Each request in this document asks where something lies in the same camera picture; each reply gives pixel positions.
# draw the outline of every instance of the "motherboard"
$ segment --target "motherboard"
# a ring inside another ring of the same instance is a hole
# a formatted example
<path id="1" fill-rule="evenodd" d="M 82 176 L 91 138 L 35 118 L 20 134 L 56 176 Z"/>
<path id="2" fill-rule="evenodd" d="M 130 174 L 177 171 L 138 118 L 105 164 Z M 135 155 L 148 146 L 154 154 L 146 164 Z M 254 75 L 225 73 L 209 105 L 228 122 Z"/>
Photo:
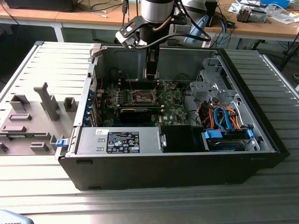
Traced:
<path id="1" fill-rule="evenodd" d="M 101 126 L 188 125 L 176 82 L 118 82 L 101 91 Z"/>

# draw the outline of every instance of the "table leg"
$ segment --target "table leg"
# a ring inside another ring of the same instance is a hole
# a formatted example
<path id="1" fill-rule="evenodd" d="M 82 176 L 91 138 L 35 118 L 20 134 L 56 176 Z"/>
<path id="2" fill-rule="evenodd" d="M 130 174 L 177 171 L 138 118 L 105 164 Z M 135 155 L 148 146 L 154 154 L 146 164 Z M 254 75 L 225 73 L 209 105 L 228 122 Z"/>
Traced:
<path id="1" fill-rule="evenodd" d="M 64 36 L 62 33 L 62 24 L 60 22 L 53 22 L 51 23 L 51 25 L 55 30 L 57 41 L 64 42 Z"/>

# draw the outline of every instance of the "metal bracket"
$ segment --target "metal bracket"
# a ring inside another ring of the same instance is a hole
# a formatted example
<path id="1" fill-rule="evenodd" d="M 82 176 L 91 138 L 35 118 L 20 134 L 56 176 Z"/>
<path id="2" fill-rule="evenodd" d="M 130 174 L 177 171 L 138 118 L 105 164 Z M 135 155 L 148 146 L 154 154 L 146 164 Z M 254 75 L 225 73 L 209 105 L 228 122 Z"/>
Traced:
<path id="1" fill-rule="evenodd" d="M 101 43 L 94 43 L 92 45 L 92 48 L 89 50 L 90 57 L 99 56 L 102 50 L 101 47 L 102 47 Z"/>

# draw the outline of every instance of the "red wire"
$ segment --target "red wire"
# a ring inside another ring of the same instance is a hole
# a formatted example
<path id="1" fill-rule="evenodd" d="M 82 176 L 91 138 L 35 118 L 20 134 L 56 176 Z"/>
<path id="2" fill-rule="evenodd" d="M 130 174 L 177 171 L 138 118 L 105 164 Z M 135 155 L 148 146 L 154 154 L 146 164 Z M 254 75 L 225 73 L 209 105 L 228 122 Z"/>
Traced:
<path id="1" fill-rule="evenodd" d="M 102 89 L 102 87 L 103 87 L 103 77 L 101 77 L 101 87 L 100 87 L 100 90 Z"/>
<path id="2" fill-rule="evenodd" d="M 205 123 L 205 121 L 206 121 L 208 118 L 210 118 L 210 117 L 206 117 L 206 119 L 204 119 L 204 121 L 202 122 L 202 124 Z"/>

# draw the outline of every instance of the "black cable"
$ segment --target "black cable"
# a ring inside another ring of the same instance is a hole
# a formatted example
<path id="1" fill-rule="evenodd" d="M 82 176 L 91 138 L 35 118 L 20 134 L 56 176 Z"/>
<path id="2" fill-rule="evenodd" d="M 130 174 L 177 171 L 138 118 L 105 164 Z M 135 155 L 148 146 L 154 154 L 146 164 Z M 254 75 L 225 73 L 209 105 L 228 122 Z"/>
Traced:
<path id="1" fill-rule="evenodd" d="M 79 9 L 81 9 L 82 11 L 85 11 L 85 12 L 98 12 L 98 11 L 106 10 L 106 9 L 113 8 L 113 7 L 116 7 L 116 6 L 121 6 L 121 5 L 122 4 L 117 4 L 117 5 L 114 5 L 114 6 L 107 7 L 107 8 L 102 8 L 102 9 L 97 9 L 97 10 L 90 10 L 90 11 L 87 11 L 87 10 L 81 8 L 79 5 L 77 5 L 77 7 Z"/>
<path id="2" fill-rule="evenodd" d="M 176 76 L 178 76 L 178 75 L 183 75 L 183 76 L 185 76 L 186 78 L 188 78 L 191 82 L 192 82 L 192 80 L 190 79 L 190 77 L 189 76 L 187 76 L 185 73 L 178 73 L 178 74 L 175 74 L 174 76 L 173 76 L 173 78 L 172 78 L 172 81 L 174 81 L 174 78 L 176 77 Z"/>
<path id="3" fill-rule="evenodd" d="M 196 24 L 196 22 L 194 22 L 194 20 L 191 18 L 191 16 L 188 14 L 188 12 L 187 12 L 187 10 L 186 10 L 186 8 L 185 8 L 185 6 L 183 5 L 183 2 L 182 2 L 182 0 L 178 0 L 179 1 L 179 3 L 181 4 L 181 7 L 182 7 L 182 9 L 183 9 L 183 11 L 184 11 L 184 13 L 186 14 L 186 16 L 187 17 L 189 17 L 190 18 L 190 20 L 191 20 L 191 23 L 204 35 L 204 36 L 206 36 L 207 38 L 202 38 L 202 40 L 200 40 L 200 41 L 206 41 L 206 42 L 210 42 L 211 40 L 212 40 L 212 38 L 210 37 L 210 35 L 209 34 L 207 34 L 202 28 L 200 28 L 197 24 Z"/>
<path id="4" fill-rule="evenodd" d="M 223 42 L 222 45 L 226 44 L 227 42 L 230 42 L 230 40 L 232 39 L 232 33 L 234 30 L 232 30 L 232 28 L 229 28 L 229 30 L 230 30 L 230 34 L 227 37 L 225 37 L 224 40 L 226 40 L 228 38 L 229 39 L 227 41 Z M 217 44 L 220 44 L 221 42 L 217 42 L 217 39 L 216 39 L 214 43 L 216 43 L 216 46 L 217 46 Z"/>
<path id="5" fill-rule="evenodd" d="M 18 36 L 19 36 L 19 32 L 21 31 L 21 29 L 22 29 L 22 26 L 18 23 L 18 21 L 17 20 L 15 20 L 15 18 L 4 8 L 4 6 L 3 6 L 3 3 L 2 3 L 2 1 L 0 0 L 0 4 L 1 4 L 1 6 L 2 6 L 2 8 L 4 9 L 4 11 L 10 16 L 10 18 L 12 18 L 14 21 L 15 21 L 15 23 L 17 24 L 17 25 L 19 25 L 20 26 L 20 29 L 19 29 L 19 31 L 18 31 L 18 33 L 17 33 L 17 37 L 16 37 L 16 40 L 15 40 L 15 42 L 17 41 L 17 39 L 18 39 Z M 25 31 L 25 33 L 32 39 L 32 40 L 34 40 L 35 41 L 35 38 L 33 38 L 26 30 L 24 30 Z"/>
<path id="6" fill-rule="evenodd" d="M 280 41 L 278 41 L 278 43 L 279 43 L 279 45 L 280 45 L 281 47 L 283 47 L 283 49 L 285 49 L 285 50 L 289 50 L 288 48 L 285 48 L 285 46 L 282 45 Z"/>
<path id="7" fill-rule="evenodd" d="M 221 33 L 224 31 L 222 24 L 221 24 L 221 27 L 222 27 L 222 30 L 221 30 L 221 32 L 218 34 L 217 39 L 216 39 L 215 41 L 212 40 L 212 41 L 213 41 L 213 44 L 211 45 L 211 48 L 214 46 L 214 44 L 215 44 L 215 48 L 217 47 L 217 44 L 219 44 L 217 41 L 218 41 L 218 39 L 219 39 Z"/>
<path id="8" fill-rule="evenodd" d="M 188 87 L 186 87 L 186 90 L 185 90 L 185 93 L 184 93 L 184 97 L 183 97 L 182 106 L 183 106 L 184 111 L 186 111 L 186 109 L 185 109 L 185 98 L 186 98 L 186 94 L 187 94 L 188 89 L 190 89 L 190 85 L 188 85 Z"/>
<path id="9" fill-rule="evenodd" d="M 10 18 L 12 18 L 15 21 L 15 23 L 19 25 L 17 20 L 15 20 L 14 17 L 4 8 L 2 1 L 0 1 L 0 4 L 2 5 L 2 8 L 4 9 L 4 11 L 10 16 Z"/>
<path id="10" fill-rule="evenodd" d="M 191 35 L 191 34 L 169 34 L 169 35 L 166 35 L 166 36 L 154 41 L 153 43 L 150 43 L 149 45 L 135 45 L 134 48 L 135 49 L 146 49 L 146 48 L 149 48 L 149 47 L 154 46 L 156 44 L 159 44 L 160 42 L 163 42 L 163 41 L 165 41 L 168 38 L 173 37 L 173 36 L 184 36 L 184 37 L 193 38 L 193 39 L 198 40 L 198 41 L 207 41 L 206 38 L 202 38 L 202 37 L 199 37 L 199 36 L 194 36 L 194 35 Z"/>
<path id="11" fill-rule="evenodd" d="M 129 8 L 129 0 L 126 0 L 128 3 L 128 22 L 130 22 L 130 8 Z"/>
<path id="12" fill-rule="evenodd" d="M 6 82 L 3 82 L 1 79 L 0 79 L 0 82 L 4 83 L 5 85 L 7 84 Z"/>
<path id="13" fill-rule="evenodd" d="M 138 0 L 136 0 L 136 13 L 137 13 L 137 16 L 138 16 Z"/>
<path id="14" fill-rule="evenodd" d="M 179 13 L 183 13 L 181 8 L 179 7 L 178 3 L 176 1 L 174 1 L 174 4 L 176 5 L 176 7 L 178 8 L 178 12 Z"/>
<path id="15" fill-rule="evenodd" d="M 219 7 L 219 5 L 217 5 L 217 7 L 219 8 L 219 11 L 220 11 L 220 15 L 222 16 L 222 20 L 223 20 L 223 22 L 227 22 L 227 19 L 225 18 L 225 16 L 223 15 L 223 13 L 222 13 L 222 10 L 221 10 L 221 8 Z"/>
<path id="16" fill-rule="evenodd" d="M 122 27 L 123 27 L 123 25 L 125 25 L 125 15 L 126 14 L 122 14 Z"/>
<path id="17" fill-rule="evenodd" d="M 105 4 L 108 4 L 110 3 L 112 0 L 109 0 L 108 2 L 105 2 L 105 3 L 98 3 L 98 4 L 94 4 L 92 6 L 90 6 L 90 0 L 88 0 L 89 2 L 89 6 L 90 6 L 90 9 L 92 10 L 95 6 L 100 6 L 100 5 L 105 5 Z"/>

